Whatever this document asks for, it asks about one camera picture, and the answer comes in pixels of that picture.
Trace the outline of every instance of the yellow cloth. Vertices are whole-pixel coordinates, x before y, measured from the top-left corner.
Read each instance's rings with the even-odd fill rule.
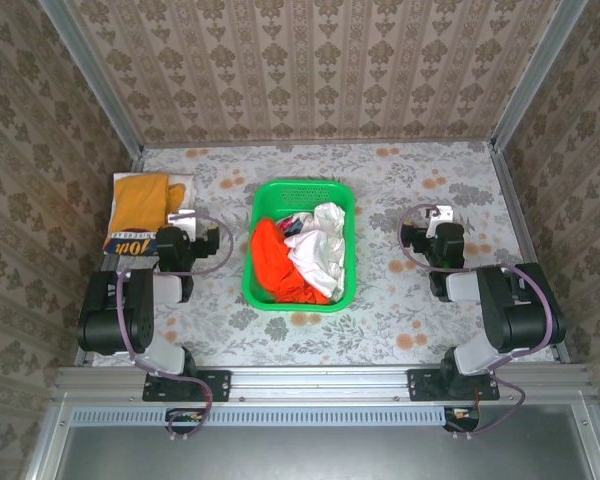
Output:
[[[116,211],[109,233],[128,229],[157,232],[167,223],[168,200],[171,197],[169,175],[160,173],[121,178],[114,185],[114,196]]]
[[[185,187],[181,183],[169,185],[169,199],[167,200],[167,212],[177,212],[184,200]]]

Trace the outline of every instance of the wall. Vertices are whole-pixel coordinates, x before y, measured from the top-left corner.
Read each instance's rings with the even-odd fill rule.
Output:
[[[143,143],[487,138],[558,0],[70,0]]]
[[[505,149],[569,352],[600,399],[600,1],[590,0]]]
[[[26,466],[130,159],[35,1],[0,1],[0,480]]]

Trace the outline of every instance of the laundry basket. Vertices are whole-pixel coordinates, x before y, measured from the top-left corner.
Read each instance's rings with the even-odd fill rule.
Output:
[[[251,259],[251,242],[242,281],[245,299],[261,310],[331,313],[342,310],[353,300],[356,290],[355,201],[349,187],[328,180],[284,179],[262,185],[253,200],[251,231],[263,218],[281,220],[297,212],[312,212],[321,203],[333,202],[345,212],[343,237],[344,292],[339,302],[331,305],[276,303],[258,283]]]

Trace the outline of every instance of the floral tablecloth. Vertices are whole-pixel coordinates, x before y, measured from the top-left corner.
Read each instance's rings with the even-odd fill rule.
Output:
[[[434,363],[481,326],[480,307],[431,296],[426,272],[407,261],[396,223],[410,205],[453,205],[465,227],[468,266],[520,261],[516,237],[484,142],[342,144],[147,150],[145,172],[195,175],[199,212],[217,216],[235,235],[221,270],[194,278],[186,304],[155,308],[157,330],[188,347],[200,365],[361,365]],[[280,177],[333,179],[356,197],[357,291],[331,315],[264,312],[242,294],[253,196]],[[226,236],[215,257],[227,251]],[[123,258],[119,268],[147,259]],[[552,360],[547,349],[529,357]],[[96,358],[94,365],[109,365]]]

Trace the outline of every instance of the floor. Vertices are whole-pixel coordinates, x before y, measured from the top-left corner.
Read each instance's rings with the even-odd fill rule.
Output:
[[[593,478],[570,407],[524,407],[472,440],[440,427],[208,427],[172,442],[160,427],[100,427],[72,428],[66,445],[67,480]]]
[[[200,365],[437,363],[470,339],[481,326],[480,307],[435,300],[426,272],[398,248],[396,223],[415,203],[454,206],[468,266],[520,261],[486,142],[146,150],[143,159],[145,172],[194,174],[197,210],[228,223],[236,238],[233,258],[195,279],[187,304],[156,307],[157,330],[187,346]],[[337,314],[259,311],[241,293],[253,195],[280,177],[333,179],[356,196],[357,292]],[[195,267],[213,265],[224,252]],[[119,268],[147,260],[123,258]],[[552,356],[545,350],[530,359]]]

